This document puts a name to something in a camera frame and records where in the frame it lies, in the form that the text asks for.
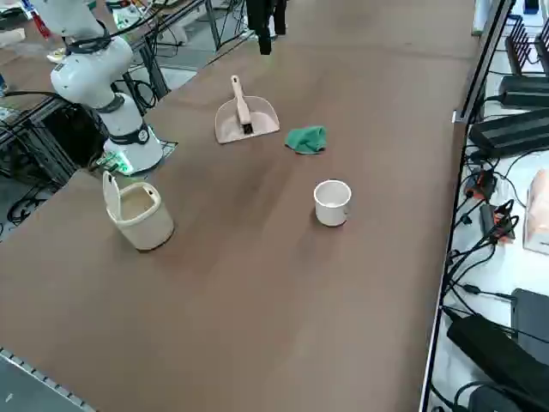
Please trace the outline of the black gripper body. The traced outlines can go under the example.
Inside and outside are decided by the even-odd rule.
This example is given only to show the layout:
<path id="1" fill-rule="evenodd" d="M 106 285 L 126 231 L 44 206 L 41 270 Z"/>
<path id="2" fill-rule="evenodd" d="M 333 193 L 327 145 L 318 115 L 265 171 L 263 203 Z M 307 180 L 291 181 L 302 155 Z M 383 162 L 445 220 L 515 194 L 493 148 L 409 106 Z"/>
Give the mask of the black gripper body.
<path id="1" fill-rule="evenodd" d="M 287 7 L 286 0 L 247 0 L 246 8 L 250 20 L 262 19 L 269 16 L 284 14 Z"/>

